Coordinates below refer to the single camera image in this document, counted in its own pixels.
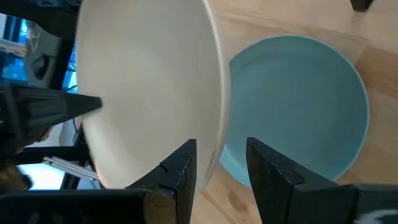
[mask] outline bowl rim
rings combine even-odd
[[[77,25],[77,31],[76,31],[76,63],[78,63],[78,52],[80,51],[78,47],[79,39],[81,39],[81,34],[79,35],[79,28],[81,26],[82,18],[84,16],[84,12],[87,11],[88,7],[85,7],[88,5],[89,0],[83,1],[80,12],[78,15],[78,25]],[[204,176],[204,181],[203,185],[197,186],[197,187],[203,187],[207,185],[208,181],[210,180],[211,176],[213,175],[213,171],[215,170],[215,167],[220,159],[221,152],[223,151],[223,147],[226,141],[226,134],[228,130],[228,121],[229,121],[229,111],[230,111],[230,106],[231,106],[231,80],[230,80],[230,75],[229,75],[229,66],[226,61],[226,57],[224,54],[223,50],[223,45],[222,45],[222,40],[221,40],[221,35],[220,35],[220,30],[217,25],[217,20],[216,16],[212,11],[212,8],[210,6],[210,3],[208,0],[200,0],[201,3],[203,4],[203,12],[206,13],[206,16],[208,18],[208,24],[210,25],[211,33],[213,35],[212,39],[215,45],[215,51],[217,53],[217,59],[218,59],[218,73],[219,73],[219,78],[220,78],[220,113],[218,115],[218,134],[217,134],[217,145],[215,148],[213,148],[213,154],[212,157],[209,161],[209,164],[207,166],[207,170],[205,172]],[[100,182],[105,186],[109,187],[109,184],[107,183],[106,179],[100,174],[100,169],[101,167],[98,165],[97,162],[94,161]]]
[[[232,64],[236,64],[238,61],[240,61],[241,57],[244,57],[246,54],[248,54],[248,52],[252,51],[254,48],[257,47],[258,44],[262,44],[263,42],[268,42],[270,40],[274,40],[274,39],[305,39],[305,40],[311,40],[317,44],[323,45],[325,47],[327,47],[329,50],[331,50],[334,53],[337,53],[337,55],[339,55],[349,66],[350,69],[352,69],[352,71],[354,71],[355,75],[356,75],[356,79],[361,87],[362,90],[362,94],[364,96],[364,105],[366,107],[366,111],[365,111],[365,128],[363,131],[363,135],[362,135],[362,140],[356,150],[356,154],[353,156],[353,159],[351,160],[350,163],[348,163],[345,168],[338,174],[336,175],[334,178],[332,178],[333,180],[336,180],[338,178],[340,178],[343,174],[345,174],[352,166],[353,164],[356,162],[359,153],[361,153],[362,148],[365,145],[367,136],[368,136],[368,130],[369,130],[369,121],[370,121],[370,108],[369,108],[369,98],[368,98],[368,93],[366,91],[366,87],[364,85],[364,82],[361,78],[361,75],[359,74],[359,72],[357,71],[357,69],[355,69],[354,65],[350,62],[350,60],[348,60],[342,53],[340,53],[339,51],[337,51],[334,47],[332,47],[331,45],[325,43],[322,40],[318,40],[315,39],[313,37],[309,37],[306,35],[273,35],[270,37],[267,37],[265,39],[262,39],[258,42],[255,42],[253,44],[251,44],[249,47],[246,47],[245,49],[243,49],[242,51],[240,51],[238,54],[236,54],[231,61],[229,62],[229,67],[231,68]],[[229,149],[227,147],[224,146],[224,152],[223,155],[221,155],[220,157],[220,163],[223,165],[223,167],[229,172],[230,169],[235,169],[235,170],[239,170],[238,174],[232,173],[230,172],[230,174],[238,181],[240,181],[240,183],[246,185],[247,187],[251,187],[250,186],[250,182],[246,183],[248,180],[248,173],[246,172],[245,168],[243,167],[236,167],[234,166],[234,164],[239,164],[237,162],[237,160],[235,158],[233,158],[233,156],[230,154]]]

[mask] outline wooden table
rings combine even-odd
[[[398,1],[375,0],[366,13],[348,0],[209,0],[227,59],[269,36],[308,35],[338,49],[366,85],[366,145],[340,184],[398,184]],[[261,223],[252,192],[219,165],[194,202],[192,223]]]

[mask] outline blue bowl rim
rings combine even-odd
[[[360,86],[361,86],[362,93],[363,93],[364,99],[365,99],[365,107],[366,107],[366,120],[365,120],[366,125],[365,125],[365,129],[364,129],[364,133],[363,133],[363,136],[362,136],[361,144],[359,145],[359,147],[358,147],[358,149],[357,149],[357,152],[356,152],[355,156],[353,157],[352,161],[351,161],[349,164],[347,164],[347,166],[345,167],[345,169],[343,169],[336,177],[333,178],[333,180],[336,180],[336,179],[340,178],[343,174],[345,174],[345,173],[353,166],[353,164],[356,162],[356,160],[357,160],[357,158],[358,158],[358,156],[359,156],[359,153],[361,153],[362,148],[363,148],[364,145],[365,145],[366,138],[367,138],[367,136],[368,136],[369,120],[370,120],[369,98],[368,98],[368,94],[367,94],[367,92],[366,92],[366,87],[365,87],[365,85],[364,85],[364,83],[363,83],[363,80],[362,80],[362,78],[361,78],[361,75],[360,75],[360,74],[358,73],[358,71],[355,69],[354,65],[353,65],[343,54],[341,54],[339,51],[337,51],[334,47],[330,46],[329,44],[327,44],[327,43],[325,43],[325,42],[323,42],[323,41],[321,41],[321,40],[315,39],[315,38],[313,38],[313,37],[305,36],[305,35],[275,35],[275,36],[270,36],[270,37],[267,37],[267,38],[265,38],[265,39],[262,39],[262,40],[260,40],[260,41],[258,41],[258,42],[256,42],[256,43],[250,45],[249,47],[245,48],[244,50],[240,51],[238,54],[236,54],[236,55],[231,59],[231,61],[230,61],[230,63],[229,63],[229,67],[231,67],[232,64],[237,63],[237,61],[239,61],[241,57],[244,57],[246,54],[248,54],[248,52],[252,51],[253,48],[257,47],[257,45],[262,44],[263,42],[267,42],[267,41],[269,41],[269,40],[274,40],[274,39],[287,39],[287,38],[289,38],[289,39],[291,39],[291,38],[298,38],[298,39],[311,40],[311,41],[314,41],[314,42],[316,42],[316,43],[318,43],[318,44],[320,44],[320,45],[323,45],[323,46],[327,47],[327,48],[330,49],[332,52],[337,53],[337,55],[339,55],[339,56],[348,64],[348,66],[352,69],[352,71],[354,71],[354,73],[356,74],[357,81],[359,82],[359,84],[360,84]],[[228,154],[227,154],[227,157],[228,157],[228,158],[231,158],[231,159],[234,160],[234,161],[231,161],[233,164],[237,164],[237,163],[238,163],[238,162],[236,161],[236,159],[233,158],[233,157],[231,156],[231,154],[230,154],[229,151],[228,151],[228,148],[225,147],[225,145],[224,145],[224,149],[223,149],[223,150],[225,150],[225,151],[228,153]],[[221,158],[220,158],[220,162],[221,162],[221,164],[223,165],[223,167],[226,168],[226,166],[224,165],[224,162],[222,161]],[[230,173],[230,174],[231,174],[236,180],[239,180],[239,178],[237,177],[237,174],[233,174],[233,173]]]

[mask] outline light wood grain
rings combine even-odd
[[[308,35],[339,50],[366,85],[371,120],[354,166],[337,182],[398,184],[398,1],[374,0],[367,13],[349,0],[210,0],[225,55],[282,34]],[[195,200],[193,223],[260,223],[252,192],[219,165]]]

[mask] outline ceramic bowl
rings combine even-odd
[[[231,119],[221,163],[250,186],[246,139],[255,137],[336,179],[353,164],[369,124],[368,98],[352,64],[315,39],[280,36],[235,56]]]
[[[127,187],[194,138],[197,191],[204,188],[229,113],[229,72],[215,30],[206,1],[83,1],[78,91],[103,100],[83,127],[105,187]]]

